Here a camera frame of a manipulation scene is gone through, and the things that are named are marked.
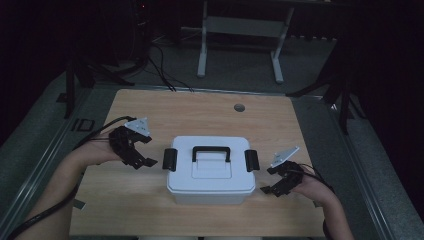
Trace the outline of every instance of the table surface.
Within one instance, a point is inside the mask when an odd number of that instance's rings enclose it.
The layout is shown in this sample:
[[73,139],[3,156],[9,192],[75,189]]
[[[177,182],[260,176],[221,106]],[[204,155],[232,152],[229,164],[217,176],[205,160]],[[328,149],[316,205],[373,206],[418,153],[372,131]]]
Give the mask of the table surface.
[[[235,111],[235,104],[243,104],[245,111]],[[136,148],[159,163],[138,170],[122,162],[89,167],[76,197],[86,206],[74,208],[71,235],[323,236],[322,208],[297,193],[277,198],[260,190],[281,179],[266,171],[274,153],[299,146],[290,160],[311,164],[289,98],[120,90],[106,122],[122,116],[148,118],[153,140]],[[261,167],[254,172],[252,195],[240,205],[176,204],[166,187],[162,158],[182,135],[245,137],[257,150]]]

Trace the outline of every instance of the black handle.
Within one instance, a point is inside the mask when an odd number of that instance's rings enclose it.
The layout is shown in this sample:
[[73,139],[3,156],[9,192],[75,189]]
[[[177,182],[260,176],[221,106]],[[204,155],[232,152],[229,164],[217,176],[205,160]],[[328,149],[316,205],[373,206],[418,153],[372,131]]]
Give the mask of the black handle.
[[217,146],[196,146],[193,147],[193,162],[196,162],[197,152],[226,152],[225,162],[230,162],[230,148]]

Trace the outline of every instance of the white stand leg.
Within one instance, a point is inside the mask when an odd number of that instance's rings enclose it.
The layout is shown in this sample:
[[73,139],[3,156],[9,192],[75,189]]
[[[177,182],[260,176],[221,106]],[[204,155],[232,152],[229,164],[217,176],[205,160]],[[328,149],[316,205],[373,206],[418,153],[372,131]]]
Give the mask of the white stand leg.
[[202,46],[200,49],[199,65],[197,68],[197,77],[203,78],[206,75],[206,58],[208,57],[208,49],[206,46],[206,34],[207,34],[207,1],[203,2],[203,21],[202,21]]
[[272,67],[274,68],[274,75],[275,75],[275,81],[278,84],[283,83],[283,73],[281,71],[281,65],[280,60],[278,57],[280,56],[281,49],[283,48],[284,40],[287,36],[287,31],[290,26],[290,20],[293,16],[294,8],[290,8],[289,12],[287,13],[286,21],[284,22],[283,28],[281,29],[281,35],[278,39],[278,46],[275,51],[271,52],[271,61],[272,61]]

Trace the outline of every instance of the gray carpet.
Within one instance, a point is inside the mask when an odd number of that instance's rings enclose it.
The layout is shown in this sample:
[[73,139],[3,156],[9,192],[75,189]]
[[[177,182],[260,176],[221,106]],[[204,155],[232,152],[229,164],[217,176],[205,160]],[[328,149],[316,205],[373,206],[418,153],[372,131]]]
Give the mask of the gray carpet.
[[[265,49],[231,50],[226,44],[214,42],[209,49],[206,77],[198,79],[199,46],[193,42],[181,46],[165,46],[163,42],[159,45],[164,52],[163,69],[175,79],[196,91],[270,94],[284,94],[313,83],[334,46],[327,41],[288,39],[280,57],[285,82],[279,85],[274,81],[270,56]],[[151,57],[157,64],[160,64],[159,53],[158,49],[152,48]],[[135,88],[161,86],[166,89],[160,78],[153,74],[155,69],[151,64],[145,70],[127,76],[127,80],[136,82]],[[77,118],[91,119],[95,120],[95,127],[100,127],[116,90],[120,88],[99,79],[93,90],[78,89],[75,113],[71,119],[65,120],[64,104],[55,102],[58,94],[65,90],[63,77],[50,84],[0,149],[0,232],[10,230],[22,219],[60,159],[86,134],[71,131],[74,121]],[[171,82],[185,90],[178,82]],[[321,96],[323,92],[325,87],[310,96],[293,99],[293,104],[311,160],[335,188],[345,206],[355,238],[420,239],[424,236],[422,221],[412,208],[369,122],[356,116],[348,122],[349,136],[343,135],[336,123],[337,111],[312,97]],[[34,169],[44,171],[34,174]],[[81,236],[73,239],[110,238]]]

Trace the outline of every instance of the dark background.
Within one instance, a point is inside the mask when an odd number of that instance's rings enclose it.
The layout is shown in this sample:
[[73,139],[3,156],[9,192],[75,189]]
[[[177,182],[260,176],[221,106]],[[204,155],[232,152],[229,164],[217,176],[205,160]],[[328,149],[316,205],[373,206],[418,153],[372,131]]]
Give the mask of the dark background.
[[[99,44],[104,61],[116,60],[116,45],[101,20],[98,1],[5,0],[0,3],[0,105],[2,144],[45,87],[69,62],[76,42]],[[201,1],[153,1],[151,19],[176,42],[181,26],[201,26]],[[278,9],[252,12],[250,1],[233,6],[240,16],[279,18]],[[421,218],[424,215],[422,95],[424,4],[419,0],[338,0],[332,4],[289,3],[296,12],[289,35],[339,39],[332,56],[354,60],[353,93],[378,134]],[[225,3],[211,11],[223,12]],[[349,67],[341,61],[332,69]]]

